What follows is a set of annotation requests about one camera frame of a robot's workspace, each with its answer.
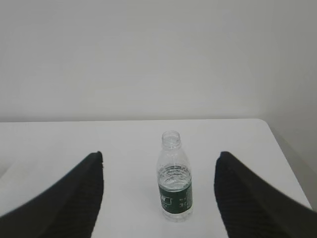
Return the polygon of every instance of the bottle mouth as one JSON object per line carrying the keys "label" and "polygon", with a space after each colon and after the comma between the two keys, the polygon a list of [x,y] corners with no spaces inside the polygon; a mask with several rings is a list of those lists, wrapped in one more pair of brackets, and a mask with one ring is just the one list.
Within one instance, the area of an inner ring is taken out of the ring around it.
{"label": "bottle mouth", "polygon": [[180,134],[175,130],[166,131],[162,135],[162,146],[166,149],[176,149],[181,146]]}

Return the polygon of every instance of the white table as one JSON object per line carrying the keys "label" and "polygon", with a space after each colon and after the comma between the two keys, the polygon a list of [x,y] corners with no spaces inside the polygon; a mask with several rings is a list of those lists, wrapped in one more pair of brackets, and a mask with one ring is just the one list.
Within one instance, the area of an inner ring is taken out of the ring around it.
{"label": "white table", "polygon": [[[180,132],[192,165],[194,213],[184,223],[160,211],[161,134]],[[267,124],[259,119],[0,123],[0,215],[102,151],[105,193],[94,238],[226,238],[213,193],[214,167],[230,151],[270,184],[310,207]]]}

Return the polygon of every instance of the bottle label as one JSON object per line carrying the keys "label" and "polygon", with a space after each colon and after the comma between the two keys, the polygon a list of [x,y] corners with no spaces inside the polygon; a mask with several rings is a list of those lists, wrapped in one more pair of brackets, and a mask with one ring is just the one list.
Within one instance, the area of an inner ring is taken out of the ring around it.
{"label": "bottle label", "polygon": [[159,186],[160,201],[166,212],[179,214],[186,212],[193,205],[192,183],[179,192],[166,191]]}

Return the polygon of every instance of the bottle neck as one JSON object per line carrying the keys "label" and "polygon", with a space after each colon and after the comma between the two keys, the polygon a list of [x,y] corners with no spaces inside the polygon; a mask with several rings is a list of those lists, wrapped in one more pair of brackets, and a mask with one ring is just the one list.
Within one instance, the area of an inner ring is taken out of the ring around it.
{"label": "bottle neck", "polygon": [[166,151],[179,150],[182,147],[180,135],[177,131],[167,131],[162,136],[162,148]]}

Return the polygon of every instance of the clear plastic bottle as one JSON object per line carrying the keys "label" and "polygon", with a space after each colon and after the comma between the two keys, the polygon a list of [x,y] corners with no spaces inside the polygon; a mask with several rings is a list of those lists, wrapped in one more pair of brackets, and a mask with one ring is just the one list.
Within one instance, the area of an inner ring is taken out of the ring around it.
{"label": "clear plastic bottle", "polygon": [[192,174],[189,160],[181,148],[177,131],[162,136],[162,151],[157,163],[160,199],[164,216],[183,222],[193,212]]}

